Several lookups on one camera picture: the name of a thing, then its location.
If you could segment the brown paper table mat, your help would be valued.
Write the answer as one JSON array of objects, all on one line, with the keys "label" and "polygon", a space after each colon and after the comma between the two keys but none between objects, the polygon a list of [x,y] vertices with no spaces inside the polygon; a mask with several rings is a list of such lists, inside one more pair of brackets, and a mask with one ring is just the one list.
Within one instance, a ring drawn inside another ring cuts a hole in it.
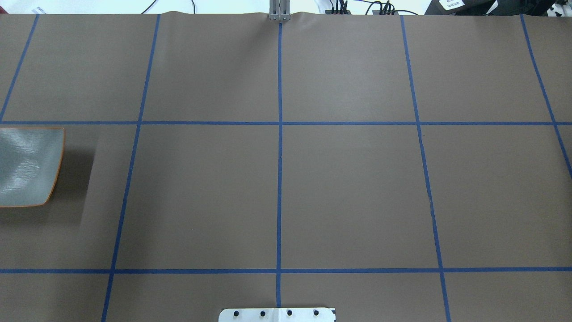
[{"label": "brown paper table mat", "polygon": [[1,16],[3,322],[571,320],[571,18]]}]

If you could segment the aluminium frame post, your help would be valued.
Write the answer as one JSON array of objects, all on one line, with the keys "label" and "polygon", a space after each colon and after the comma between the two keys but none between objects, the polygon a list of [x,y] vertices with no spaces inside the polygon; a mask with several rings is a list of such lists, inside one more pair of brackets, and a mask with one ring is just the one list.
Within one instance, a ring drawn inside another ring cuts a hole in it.
[{"label": "aluminium frame post", "polygon": [[290,0],[269,0],[270,21],[284,23],[291,19]]}]

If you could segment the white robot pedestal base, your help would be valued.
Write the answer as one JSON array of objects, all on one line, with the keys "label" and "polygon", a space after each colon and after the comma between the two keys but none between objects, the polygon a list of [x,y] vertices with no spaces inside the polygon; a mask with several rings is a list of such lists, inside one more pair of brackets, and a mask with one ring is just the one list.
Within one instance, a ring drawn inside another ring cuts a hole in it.
[{"label": "white robot pedestal base", "polygon": [[229,308],[221,310],[219,322],[335,322],[334,308]]}]

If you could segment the blue square ceramic plate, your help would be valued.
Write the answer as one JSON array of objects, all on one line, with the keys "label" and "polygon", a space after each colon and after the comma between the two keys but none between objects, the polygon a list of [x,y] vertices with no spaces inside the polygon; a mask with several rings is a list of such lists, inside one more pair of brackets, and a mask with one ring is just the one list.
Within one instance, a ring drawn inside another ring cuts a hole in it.
[{"label": "blue square ceramic plate", "polygon": [[65,151],[63,127],[2,127],[0,206],[26,208],[51,197]]}]

